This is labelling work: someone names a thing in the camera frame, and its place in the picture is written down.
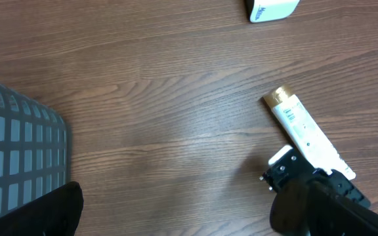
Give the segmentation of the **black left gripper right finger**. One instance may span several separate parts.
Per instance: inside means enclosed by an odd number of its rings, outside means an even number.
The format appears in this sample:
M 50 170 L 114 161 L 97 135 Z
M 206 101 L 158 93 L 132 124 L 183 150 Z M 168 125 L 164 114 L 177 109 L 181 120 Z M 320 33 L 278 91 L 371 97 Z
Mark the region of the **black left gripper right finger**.
M 311 236 L 378 236 L 378 214 L 322 184 L 308 189 L 306 219 Z

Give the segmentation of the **grey plastic mesh basket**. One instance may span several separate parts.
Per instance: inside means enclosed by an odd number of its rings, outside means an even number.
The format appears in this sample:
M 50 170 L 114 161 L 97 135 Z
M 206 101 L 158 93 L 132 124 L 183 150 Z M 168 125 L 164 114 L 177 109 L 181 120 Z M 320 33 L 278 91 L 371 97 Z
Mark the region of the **grey plastic mesh basket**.
M 70 126 L 0 83 L 0 218 L 70 181 Z

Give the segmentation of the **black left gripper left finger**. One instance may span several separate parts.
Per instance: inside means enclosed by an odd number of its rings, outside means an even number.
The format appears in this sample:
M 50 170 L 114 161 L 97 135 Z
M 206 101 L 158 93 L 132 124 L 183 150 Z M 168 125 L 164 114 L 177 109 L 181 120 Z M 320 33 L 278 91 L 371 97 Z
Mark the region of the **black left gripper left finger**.
M 79 183 L 68 182 L 0 218 L 0 236 L 74 236 L 83 203 Z

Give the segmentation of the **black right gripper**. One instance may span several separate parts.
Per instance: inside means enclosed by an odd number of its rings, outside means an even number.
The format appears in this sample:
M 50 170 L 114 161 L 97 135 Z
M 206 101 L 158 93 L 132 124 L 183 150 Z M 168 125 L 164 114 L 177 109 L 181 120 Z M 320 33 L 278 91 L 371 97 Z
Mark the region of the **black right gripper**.
M 264 172 L 261 180 L 277 193 L 270 210 L 270 225 L 282 235 L 310 234 L 305 216 L 307 192 L 299 189 L 299 184 L 322 183 L 365 208 L 371 206 L 369 199 L 342 173 L 333 170 L 328 174 L 313 167 L 295 148 Z

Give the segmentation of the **white tube with gold cap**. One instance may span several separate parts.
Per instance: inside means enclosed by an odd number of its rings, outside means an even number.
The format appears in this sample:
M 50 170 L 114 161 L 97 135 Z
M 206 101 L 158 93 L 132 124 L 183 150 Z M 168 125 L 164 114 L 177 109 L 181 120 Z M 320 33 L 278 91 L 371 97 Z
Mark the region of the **white tube with gold cap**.
M 263 99 L 297 149 L 313 167 L 322 168 L 328 174 L 337 170 L 348 180 L 355 179 L 356 173 L 341 158 L 334 145 L 287 85 L 270 91 Z

